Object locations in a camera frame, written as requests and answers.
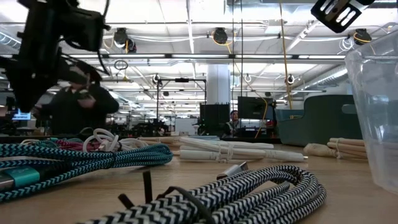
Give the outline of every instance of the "clear plastic container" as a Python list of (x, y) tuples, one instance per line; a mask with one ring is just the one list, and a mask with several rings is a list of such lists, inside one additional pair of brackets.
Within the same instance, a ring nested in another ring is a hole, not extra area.
[(398, 194), (398, 32), (345, 58), (373, 181)]

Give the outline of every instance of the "person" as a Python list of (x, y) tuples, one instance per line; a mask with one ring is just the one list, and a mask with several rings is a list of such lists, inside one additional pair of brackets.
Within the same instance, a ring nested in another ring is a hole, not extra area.
[(231, 116), (231, 121), (228, 121), (224, 125), (224, 135), (223, 138), (233, 138), (237, 137), (238, 128), (240, 128), (240, 122), (238, 118), (238, 111), (232, 110), (229, 114)]
[(99, 73), (85, 62), (70, 67), (71, 72), (86, 76), (87, 84), (70, 83), (46, 105), (35, 105), (33, 114), (51, 116), (53, 135), (78, 134), (83, 128), (105, 127), (106, 115), (115, 113), (119, 103), (100, 87)]

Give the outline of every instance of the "monitor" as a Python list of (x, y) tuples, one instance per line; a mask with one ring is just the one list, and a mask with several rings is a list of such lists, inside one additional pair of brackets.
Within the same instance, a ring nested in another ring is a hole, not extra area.
[[(265, 119), (274, 119), (274, 109), (271, 104), (274, 101), (272, 98), (264, 98), (267, 101), (268, 108)], [(244, 119), (262, 119), (266, 104), (260, 97), (238, 97), (238, 114), (239, 118)]]
[(13, 121), (29, 121), (30, 120), (30, 113), (22, 113), (21, 110), (18, 108), (18, 113), (14, 114), (12, 118)]

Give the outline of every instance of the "table surface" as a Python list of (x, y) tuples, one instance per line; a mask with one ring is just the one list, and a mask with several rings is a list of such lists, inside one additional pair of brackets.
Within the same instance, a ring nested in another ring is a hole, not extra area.
[[(300, 148), (275, 146), (301, 151)], [(249, 162), (250, 169), (278, 164), (264, 159)], [(286, 163), (313, 172), (328, 192), (325, 204), (302, 223), (397, 223), (398, 195), (373, 184), (367, 161), (345, 161), (310, 157), (306, 163)], [(231, 164), (187, 162), (175, 157), (165, 166), (153, 167), (154, 197), (167, 187), (192, 189), (212, 182)], [(45, 192), (0, 205), (0, 222), (76, 223), (124, 210), (118, 195), (126, 194), (134, 204), (144, 203), (142, 171), (138, 168), (99, 170)]]

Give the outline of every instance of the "white pillar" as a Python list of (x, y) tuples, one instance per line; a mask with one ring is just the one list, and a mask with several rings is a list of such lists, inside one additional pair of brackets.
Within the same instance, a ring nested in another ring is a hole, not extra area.
[(207, 65), (207, 104), (227, 104), (231, 101), (228, 64)]

